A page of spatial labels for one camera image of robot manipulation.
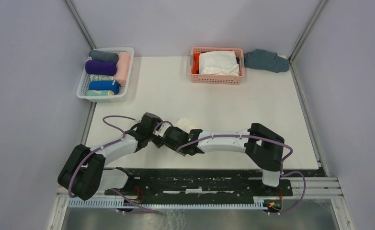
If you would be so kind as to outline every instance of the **gray wall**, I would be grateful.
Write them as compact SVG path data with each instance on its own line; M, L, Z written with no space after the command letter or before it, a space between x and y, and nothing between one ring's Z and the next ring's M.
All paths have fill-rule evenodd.
M375 229L375 0L331 0L295 63L357 229Z
M97 47L136 56L189 55L193 46L290 50L318 0L74 0Z
M61 0L0 0L0 230L45 229L89 104L89 49Z

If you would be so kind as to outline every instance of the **white cloth on table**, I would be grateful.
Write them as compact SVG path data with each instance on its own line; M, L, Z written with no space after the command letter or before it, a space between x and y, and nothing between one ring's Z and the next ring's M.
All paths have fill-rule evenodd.
M234 51L212 51L199 56L200 74L239 76L239 65Z

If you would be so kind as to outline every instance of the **white work surface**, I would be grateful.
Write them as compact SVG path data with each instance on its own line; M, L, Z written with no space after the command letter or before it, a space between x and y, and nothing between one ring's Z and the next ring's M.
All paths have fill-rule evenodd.
M317 169L306 123L292 75L246 69L240 85L191 83L190 57L135 57L127 101L97 103L87 146L100 145L121 133L102 122L107 115L140 119L150 112L175 124L185 117L203 130L238 131L261 123L285 139L294 153L285 169ZM128 130L133 121L109 118L108 122ZM259 169L243 153L210 152L185 156L153 143L137 153L108 165L124 168L161 169Z

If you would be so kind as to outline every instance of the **plastic basket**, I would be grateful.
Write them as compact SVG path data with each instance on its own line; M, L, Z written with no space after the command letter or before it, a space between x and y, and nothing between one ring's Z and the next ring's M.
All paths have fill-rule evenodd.
M235 52L235 56L239 58L239 76L231 75L209 75L209 74L195 74L193 73L194 58L193 54L209 52L209 51L220 51L220 50L232 50ZM244 51L237 48L220 48L220 47L193 47L192 56L190 59L190 74L192 76L193 83L210 83L210 84L228 84L238 85L241 83L242 77L245 75L244 68Z
M126 100L126 92L129 85L129 76L131 76L132 62L134 60L134 49L130 47L111 47L111 48L98 48L94 50L100 50L107 53L117 53L126 52L131 56L131 61L129 63L128 76L126 78L126 85L121 86L120 92L113 96L87 96L87 91L89 90L90 84L90 74L83 69L83 73L80 78L79 86L77 87L76 96L81 99L87 99L91 102L123 102Z

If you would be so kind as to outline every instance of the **reflective metal surface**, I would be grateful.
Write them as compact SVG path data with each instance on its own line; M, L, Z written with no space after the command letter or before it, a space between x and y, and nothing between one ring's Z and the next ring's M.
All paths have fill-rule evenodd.
M296 201L284 200L283 209ZM267 216L259 210L163 209L160 214L122 215L108 208L68 208L63 230L338 230L330 200L305 200L293 212Z

